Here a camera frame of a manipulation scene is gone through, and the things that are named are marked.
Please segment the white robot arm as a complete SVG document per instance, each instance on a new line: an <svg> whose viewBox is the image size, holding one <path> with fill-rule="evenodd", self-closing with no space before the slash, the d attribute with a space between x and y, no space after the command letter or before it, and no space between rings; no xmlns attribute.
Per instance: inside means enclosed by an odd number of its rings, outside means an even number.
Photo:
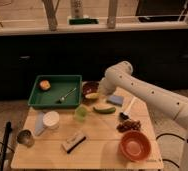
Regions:
<svg viewBox="0 0 188 171"><path fill-rule="evenodd" d="M186 140L179 171L188 171L188 97L141 81L132 76L133 67L128 61L122 61L105 70L99 82L98 91L104 95L113 94L117 87L132 93L141 100L157 107L181 127L187 130Z"/></svg>

